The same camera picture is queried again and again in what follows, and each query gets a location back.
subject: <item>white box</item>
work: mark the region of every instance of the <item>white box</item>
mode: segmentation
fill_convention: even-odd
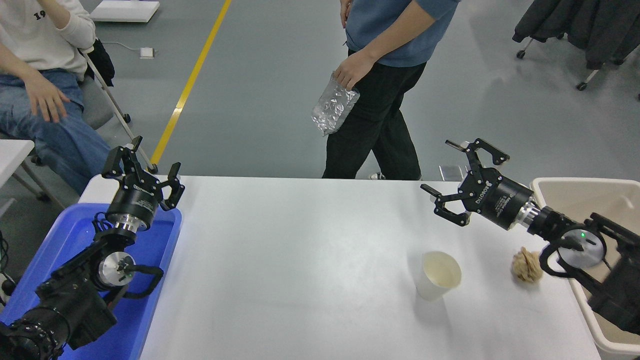
[[[585,177],[541,177],[534,179],[531,189],[538,205],[549,206],[576,222],[598,213],[640,234],[640,183],[632,180],[595,179]],[[615,241],[605,237],[607,260],[613,264],[620,258]],[[609,269],[604,265],[586,270],[602,281]],[[584,288],[571,280],[573,293],[589,325],[603,360],[631,360],[640,355],[640,336],[618,329],[587,303]]]
[[[90,17],[93,21],[148,22],[159,7],[158,1],[104,0]]]

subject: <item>blue plastic tray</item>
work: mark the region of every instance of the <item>blue plastic tray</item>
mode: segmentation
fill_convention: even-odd
[[[60,214],[22,276],[9,304],[0,314],[0,321],[8,325],[38,305],[39,299],[34,292],[36,287],[47,280],[51,272],[91,244],[95,235],[91,221],[96,213],[106,211],[108,207],[109,204],[76,204]],[[151,228],[138,232],[135,245],[127,247],[125,251],[137,264],[159,266],[166,272],[181,222],[182,215],[178,209],[159,209]],[[129,291],[143,291],[151,278],[151,275],[137,274]],[[154,292],[144,299],[122,299],[113,312],[118,319],[116,325],[97,341],[77,350],[66,346],[60,359],[137,360],[147,338],[163,283],[164,277]]]

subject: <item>yellow floor line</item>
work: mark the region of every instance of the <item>yellow floor line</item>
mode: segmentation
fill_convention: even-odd
[[[173,129],[175,125],[178,123],[178,119],[180,118],[180,114],[182,113],[182,109],[184,109],[184,105],[187,103],[189,99],[189,94],[191,93],[191,89],[198,78],[200,73],[200,69],[202,68],[202,64],[204,63],[207,55],[209,54],[209,49],[211,48],[211,44],[213,40],[216,38],[216,34],[218,34],[218,30],[220,29],[220,25],[222,25],[222,20],[225,19],[225,15],[227,14],[227,10],[229,9],[229,5],[231,5],[231,0],[226,0],[225,4],[222,6],[222,10],[220,10],[220,14],[218,15],[218,19],[216,23],[213,25],[211,32],[209,33],[209,38],[207,38],[207,42],[204,44],[202,51],[200,51],[200,56],[198,57],[198,61],[196,61],[196,65],[193,67],[191,71],[191,75],[187,80],[187,85],[184,86],[182,94],[180,95],[180,99],[173,110],[173,114],[169,119],[169,123],[166,125],[164,129],[164,133],[162,137],[160,137],[160,141],[156,146],[153,156],[151,156],[151,163],[158,164],[160,161],[160,157],[166,148],[166,144],[169,142],[169,138],[171,138],[171,134],[173,133]]]

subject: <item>blue jeans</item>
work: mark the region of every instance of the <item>blue jeans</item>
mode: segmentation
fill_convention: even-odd
[[[0,130],[16,138],[33,140],[42,162],[60,175],[78,194],[102,172],[109,153],[107,143],[82,120],[83,98],[76,75],[62,69],[41,72],[71,102],[64,102],[67,117],[46,122],[31,114],[24,82],[0,74]]]

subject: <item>black pants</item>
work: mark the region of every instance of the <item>black pants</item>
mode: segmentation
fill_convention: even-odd
[[[425,64],[389,67],[376,63],[355,86],[360,98],[342,127],[326,141],[325,179],[354,179],[369,151],[389,180],[418,180],[418,157],[400,112],[404,93]]]

